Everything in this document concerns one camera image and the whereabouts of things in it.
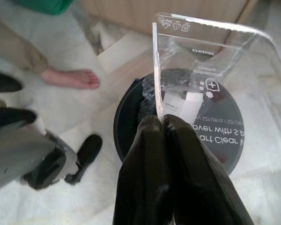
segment white tile floor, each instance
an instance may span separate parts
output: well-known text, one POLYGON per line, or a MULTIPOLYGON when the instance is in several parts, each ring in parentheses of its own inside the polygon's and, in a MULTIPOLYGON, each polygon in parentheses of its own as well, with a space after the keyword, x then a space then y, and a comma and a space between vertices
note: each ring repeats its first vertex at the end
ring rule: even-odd
MULTIPOLYGON (((281 47, 280 10, 281 0, 275 1, 266 30, 281 47)), ((121 48, 114 45, 109 52, 106 51, 97 57, 70 10, 60 16, 47 16, 23 9, 8 1, 0 1, 0 18, 35 44, 53 66, 64 70, 90 68, 102 80, 100 89, 96 91, 56 88, 45 84, 37 75, 24 74, 0 59, 0 70, 16 76, 26 84, 21 93, 1 96, 10 105, 21 105, 32 99, 33 107, 42 117, 46 127, 58 134, 74 150, 78 150, 85 137, 91 133, 100 134, 104 142, 97 159, 86 171, 82 182, 75 187, 60 181, 37 192, 13 181, 2 188, 0 225, 112 224, 116 183, 121 165, 113 142, 113 117, 119 103, 118 93, 123 93, 130 82, 123 81, 123 85, 113 86, 113 80, 108 74, 137 56, 137 52, 140 54, 149 49, 150 40, 134 32, 128 33, 128 43, 121 42, 121 48), (131 46, 135 46, 133 56, 129 55, 128 51, 131 46)), ((255 185, 262 186, 263 182, 268 181, 266 177, 260 178, 255 185)), ((250 183, 251 180, 237 182, 244 184, 250 183)), ((260 204, 254 207, 256 209, 262 205, 267 207, 261 202, 255 204, 260 204)))

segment marble floor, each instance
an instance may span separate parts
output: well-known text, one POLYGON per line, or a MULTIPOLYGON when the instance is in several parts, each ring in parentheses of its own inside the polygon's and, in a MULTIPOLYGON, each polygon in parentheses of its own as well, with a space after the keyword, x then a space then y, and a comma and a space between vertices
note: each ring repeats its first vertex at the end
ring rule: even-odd
MULTIPOLYGON (((150 59, 152 39, 99 22, 95 30, 100 40, 96 43, 101 43, 101 47, 94 48, 77 19, 80 16, 77 4, 60 16, 47 16, 0 0, 0 19, 38 47, 52 66, 63 70, 90 68, 101 79, 98 90, 57 88, 47 85, 36 74, 23 72, 0 59, 0 71, 25 85, 18 93, 0 97, 9 106, 36 110, 45 126, 75 151, 89 134, 103 137, 101 152, 78 185, 72 187, 61 180, 45 190, 35 191, 12 181, 0 189, 0 225, 112 224, 121 166, 113 141, 113 118, 123 93, 140 76, 136 73, 135 77, 127 77, 118 70, 140 55, 150 59)), ((270 4, 265 30, 281 51, 281 0, 270 4)), ((262 185, 260 180, 255 182, 256 186, 262 185)))

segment bare foot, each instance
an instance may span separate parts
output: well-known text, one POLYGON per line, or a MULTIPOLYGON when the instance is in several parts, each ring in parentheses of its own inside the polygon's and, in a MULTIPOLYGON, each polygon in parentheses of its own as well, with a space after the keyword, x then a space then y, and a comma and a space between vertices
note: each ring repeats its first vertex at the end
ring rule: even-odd
POLYGON ((59 71, 48 68, 41 77, 49 84, 68 88, 97 89, 100 85, 99 78, 89 69, 59 71))

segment transparent plastic cover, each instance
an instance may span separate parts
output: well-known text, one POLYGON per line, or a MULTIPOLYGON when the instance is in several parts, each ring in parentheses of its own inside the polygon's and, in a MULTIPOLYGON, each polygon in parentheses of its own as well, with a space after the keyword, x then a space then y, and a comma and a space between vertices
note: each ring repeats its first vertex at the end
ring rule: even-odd
POLYGON ((281 60, 272 38, 160 13, 153 42, 159 119, 189 122, 232 172, 254 222, 281 224, 281 60))

